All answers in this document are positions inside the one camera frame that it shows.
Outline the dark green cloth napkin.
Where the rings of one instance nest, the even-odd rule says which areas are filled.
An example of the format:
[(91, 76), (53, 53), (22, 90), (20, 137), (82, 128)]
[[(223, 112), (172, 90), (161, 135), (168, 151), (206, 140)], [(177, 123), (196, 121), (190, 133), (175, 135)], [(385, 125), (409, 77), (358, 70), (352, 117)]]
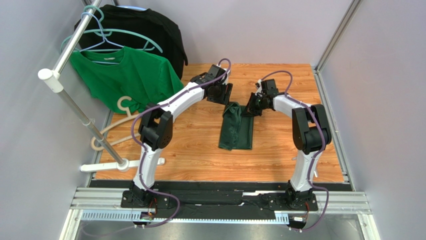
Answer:
[(234, 101), (225, 107), (218, 143), (220, 149), (253, 149), (254, 116), (245, 114), (245, 108)]

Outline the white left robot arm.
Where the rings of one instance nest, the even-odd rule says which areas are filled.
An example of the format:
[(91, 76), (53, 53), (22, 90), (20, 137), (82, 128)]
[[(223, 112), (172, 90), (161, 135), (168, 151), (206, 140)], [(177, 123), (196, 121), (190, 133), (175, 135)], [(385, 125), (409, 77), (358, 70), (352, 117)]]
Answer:
[(158, 104), (147, 105), (145, 111), (137, 116), (140, 119), (137, 130), (140, 139), (133, 138), (141, 145), (137, 173), (129, 188), (133, 196), (141, 202), (147, 202), (160, 194), (152, 189), (155, 173), (162, 151), (172, 140), (173, 125), (179, 115), (204, 99), (225, 105), (229, 103), (232, 89), (233, 84), (228, 82), (189, 82), (172, 97)]

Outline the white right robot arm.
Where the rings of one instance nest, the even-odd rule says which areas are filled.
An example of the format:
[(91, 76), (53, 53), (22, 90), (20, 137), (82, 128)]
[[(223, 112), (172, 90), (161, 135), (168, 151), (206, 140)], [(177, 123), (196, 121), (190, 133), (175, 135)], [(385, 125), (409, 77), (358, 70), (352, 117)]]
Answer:
[(292, 139), (297, 149), (296, 165), (285, 190), (287, 202), (312, 198), (314, 168), (332, 140), (326, 109), (322, 104), (308, 104), (290, 95), (267, 95), (252, 92), (244, 110), (249, 116), (261, 116), (274, 110), (291, 118)]

